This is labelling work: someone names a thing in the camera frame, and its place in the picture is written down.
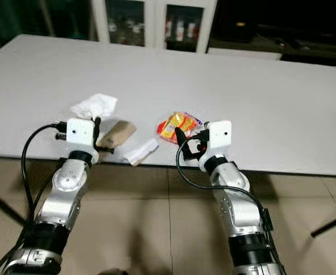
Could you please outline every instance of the snack wrapper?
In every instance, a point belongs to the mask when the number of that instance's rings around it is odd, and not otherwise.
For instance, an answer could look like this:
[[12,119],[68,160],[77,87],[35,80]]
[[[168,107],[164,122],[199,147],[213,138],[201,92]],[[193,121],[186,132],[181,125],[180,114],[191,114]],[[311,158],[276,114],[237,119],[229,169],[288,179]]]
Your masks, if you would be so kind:
[[179,127],[188,137],[191,131],[201,125],[201,121],[184,112],[174,112],[167,120],[159,124],[157,134],[160,138],[177,144],[174,129]]

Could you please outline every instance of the cabinet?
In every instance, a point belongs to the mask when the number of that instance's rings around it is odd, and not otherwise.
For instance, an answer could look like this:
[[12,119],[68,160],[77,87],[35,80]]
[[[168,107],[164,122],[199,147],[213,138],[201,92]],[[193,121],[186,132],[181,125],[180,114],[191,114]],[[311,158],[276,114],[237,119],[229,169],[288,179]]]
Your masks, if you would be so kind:
[[99,41],[205,53],[216,0],[92,0]]

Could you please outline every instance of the black metal stand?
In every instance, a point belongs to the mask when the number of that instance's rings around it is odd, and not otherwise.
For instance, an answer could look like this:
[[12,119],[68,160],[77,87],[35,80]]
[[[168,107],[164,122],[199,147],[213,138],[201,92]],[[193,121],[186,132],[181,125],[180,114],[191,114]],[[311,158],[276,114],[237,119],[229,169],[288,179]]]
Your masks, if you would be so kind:
[[328,231],[328,229],[331,229],[333,228],[334,226],[336,226],[336,219],[333,220],[332,222],[329,222],[328,224],[320,227],[319,229],[313,231],[311,233],[311,236],[314,238],[314,237],[317,237],[318,235],[322,234],[323,232],[325,231]]
[[20,223],[20,225],[25,225],[26,220],[14,209],[12,209],[6,202],[4,202],[1,198],[0,198],[0,209],[10,218],[13,218],[16,222]]

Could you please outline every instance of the crumpled white tissue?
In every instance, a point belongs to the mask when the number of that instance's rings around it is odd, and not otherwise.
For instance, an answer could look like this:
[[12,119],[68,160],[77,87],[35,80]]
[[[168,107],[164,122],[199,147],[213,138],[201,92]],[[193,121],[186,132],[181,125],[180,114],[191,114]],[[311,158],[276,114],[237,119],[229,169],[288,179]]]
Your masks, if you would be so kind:
[[117,98],[97,93],[71,107],[70,110],[81,119],[96,119],[100,117],[103,120],[113,114],[116,103]]
[[139,148],[125,153],[122,157],[127,159],[132,166],[136,166],[140,164],[140,161],[143,160],[148,154],[157,149],[158,146],[159,144],[156,139],[150,139]]

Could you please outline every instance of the tile floor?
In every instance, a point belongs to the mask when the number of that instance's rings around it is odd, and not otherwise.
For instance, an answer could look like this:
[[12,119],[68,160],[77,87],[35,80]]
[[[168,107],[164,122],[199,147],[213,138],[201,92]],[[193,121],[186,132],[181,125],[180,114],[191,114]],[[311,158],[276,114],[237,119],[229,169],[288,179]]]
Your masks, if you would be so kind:
[[[29,163],[34,190],[55,168]],[[0,159],[0,196],[26,213],[18,160]],[[189,170],[200,184],[208,177]],[[287,274],[336,274],[336,228],[310,231],[336,218],[336,178],[250,173],[252,192],[269,208]],[[232,274],[229,249],[211,192],[188,186],[175,169],[99,165],[63,254],[61,274],[121,268],[131,275]],[[20,227],[0,212],[0,258]]]

